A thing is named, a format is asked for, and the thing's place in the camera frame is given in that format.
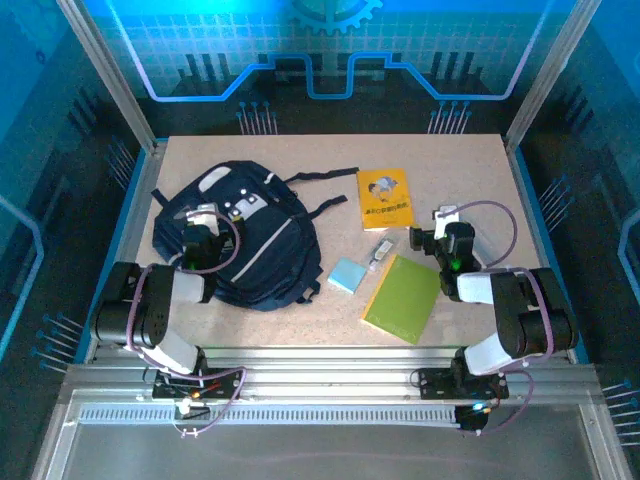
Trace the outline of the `small clear plastic packet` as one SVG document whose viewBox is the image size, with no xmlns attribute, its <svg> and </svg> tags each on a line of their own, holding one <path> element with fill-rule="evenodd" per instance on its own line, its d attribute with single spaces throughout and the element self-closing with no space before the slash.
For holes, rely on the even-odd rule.
<svg viewBox="0 0 640 480">
<path fill-rule="evenodd" d="M 384 262 L 394 246 L 395 242 L 389 237 L 383 237 L 379 240 L 367 255 L 366 266 L 368 270 L 375 271 L 378 266 Z"/>
</svg>

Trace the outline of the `navy blue backpack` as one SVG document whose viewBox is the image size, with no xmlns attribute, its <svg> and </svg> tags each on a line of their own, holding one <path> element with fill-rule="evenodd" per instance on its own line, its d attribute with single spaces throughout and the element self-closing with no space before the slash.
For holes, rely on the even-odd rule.
<svg viewBox="0 0 640 480">
<path fill-rule="evenodd" d="M 152 246 L 167 264 L 181 268 L 184 215 L 216 203 L 228 218 L 241 215 L 246 231 L 235 260 L 218 273 L 212 299 L 262 312 L 308 304 L 320 291 L 323 271 L 314 220 L 347 198 L 327 199 L 310 211 L 289 184 L 254 161 L 237 160 L 206 170 L 171 199 L 154 189 L 161 211 Z"/>
</svg>

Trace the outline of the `yellow book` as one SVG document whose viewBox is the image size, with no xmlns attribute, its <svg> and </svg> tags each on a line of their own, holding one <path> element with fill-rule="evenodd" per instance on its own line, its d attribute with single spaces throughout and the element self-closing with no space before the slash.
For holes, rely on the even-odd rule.
<svg viewBox="0 0 640 480">
<path fill-rule="evenodd" d="M 405 170 L 360 170 L 356 174 L 362 225 L 365 231 L 408 228 L 414 212 Z"/>
</svg>

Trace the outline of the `green notebook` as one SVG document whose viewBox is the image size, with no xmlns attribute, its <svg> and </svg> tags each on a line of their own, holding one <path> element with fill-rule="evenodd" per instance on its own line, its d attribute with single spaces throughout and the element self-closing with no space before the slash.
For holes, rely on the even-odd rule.
<svg viewBox="0 0 640 480">
<path fill-rule="evenodd" d="M 417 345 L 440 291 L 437 271 L 395 254 L 389 260 L 362 320 Z"/>
</svg>

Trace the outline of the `light blue sticky note pad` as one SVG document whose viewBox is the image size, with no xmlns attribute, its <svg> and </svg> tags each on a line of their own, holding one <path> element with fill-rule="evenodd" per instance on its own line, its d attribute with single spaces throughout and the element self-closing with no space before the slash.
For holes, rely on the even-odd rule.
<svg viewBox="0 0 640 480">
<path fill-rule="evenodd" d="M 342 257 L 328 277 L 328 283 L 354 294 L 366 274 L 366 268 L 348 258 Z"/>
</svg>

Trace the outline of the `small white connector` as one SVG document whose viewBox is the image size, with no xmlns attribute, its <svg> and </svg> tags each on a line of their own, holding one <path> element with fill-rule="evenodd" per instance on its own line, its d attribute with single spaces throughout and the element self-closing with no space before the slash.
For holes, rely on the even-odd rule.
<svg viewBox="0 0 640 480">
<path fill-rule="evenodd" d="M 185 398 L 176 403 L 176 421 L 204 421 L 211 415 L 211 409 L 203 402 Z"/>
</svg>

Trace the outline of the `small black controller box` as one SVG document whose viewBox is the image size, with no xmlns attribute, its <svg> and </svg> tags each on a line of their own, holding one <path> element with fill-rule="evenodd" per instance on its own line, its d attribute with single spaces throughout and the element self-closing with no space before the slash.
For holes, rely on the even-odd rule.
<svg viewBox="0 0 640 480">
<path fill-rule="evenodd" d="M 455 422 L 462 432 L 480 435 L 486 427 L 492 408 L 478 403 L 474 405 L 456 406 Z"/>
</svg>

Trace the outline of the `blue-edged table side rail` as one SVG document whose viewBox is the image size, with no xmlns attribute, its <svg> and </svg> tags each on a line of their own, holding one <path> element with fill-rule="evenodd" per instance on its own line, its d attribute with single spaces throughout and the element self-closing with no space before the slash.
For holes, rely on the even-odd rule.
<svg viewBox="0 0 640 480">
<path fill-rule="evenodd" d="M 117 261 L 136 259 L 150 206 L 151 191 L 156 187 L 168 144 L 167 138 L 158 140 L 153 154 L 141 151 L 138 155 L 132 179 L 127 187 L 115 230 L 107 250 L 103 268 L 98 278 L 85 326 L 82 330 L 73 364 L 83 364 L 92 358 L 95 342 L 90 334 L 90 320 L 100 294 L 106 284 L 113 264 Z"/>
</svg>

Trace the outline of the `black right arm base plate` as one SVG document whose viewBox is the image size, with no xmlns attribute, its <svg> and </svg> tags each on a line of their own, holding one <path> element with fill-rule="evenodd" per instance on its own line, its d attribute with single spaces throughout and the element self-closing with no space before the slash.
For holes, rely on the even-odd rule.
<svg viewBox="0 0 640 480">
<path fill-rule="evenodd" d="M 453 369 L 419 369 L 417 385 L 422 400 L 508 399 L 509 389 L 498 375 L 474 376 Z"/>
</svg>

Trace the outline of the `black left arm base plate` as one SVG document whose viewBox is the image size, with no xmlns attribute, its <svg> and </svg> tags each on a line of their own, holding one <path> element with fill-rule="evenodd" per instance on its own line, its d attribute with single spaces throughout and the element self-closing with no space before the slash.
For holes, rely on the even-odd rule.
<svg viewBox="0 0 640 480">
<path fill-rule="evenodd" d="M 199 369 L 196 380 L 176 378 L 158 371 L 153 383 L 153 399 L 192 400 L 231 399 L 240 384 L 242 373 L 222 375 L 221 368 Z"/>
</svg>

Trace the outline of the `aluminium frame rail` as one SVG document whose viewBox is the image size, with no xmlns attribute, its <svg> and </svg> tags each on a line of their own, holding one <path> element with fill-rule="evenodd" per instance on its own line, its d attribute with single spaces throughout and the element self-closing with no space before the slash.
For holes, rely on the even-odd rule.
<svg viewBox="0 0 640 480">
<path fill-rule="evenodd" d="M 446 368 L 454 354 L 454 349 L 445 347 L 254 347 L 205 352 L 214 368 L 247 369 L 241 392 L 244 404 L 416 404 L 420 397 L 411 372 Z M 595 368 L 575 363 L 571 352 L 527 370 L 527 376 L 508 375 L 507 404 L 517 405 L 525 397 L 534 405 L 604 401 Z M 132 353 L 99 347 L 90 363 L 68 368 L 60 399 L 148 401 L 153 374 Z"/>
</svg>

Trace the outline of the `aluminium frame post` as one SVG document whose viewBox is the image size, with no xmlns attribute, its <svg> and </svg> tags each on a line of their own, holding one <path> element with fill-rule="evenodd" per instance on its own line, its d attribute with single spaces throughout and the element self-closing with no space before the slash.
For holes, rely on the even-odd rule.
<svg viewBox="0 0 640 480">
<path fill-rule="evenodd" d="M 602 0 L 576 0 L 506 133 L 508 157 L 515 155 L 601 3 Z"/>
<path fill-rule="evenodd" d="M 89 10 L 82 0 L 56 0 L 56 3 L 136 140 L 147 154 L 154 155 L 158 148 L 156 136 Z"/>
</svg>

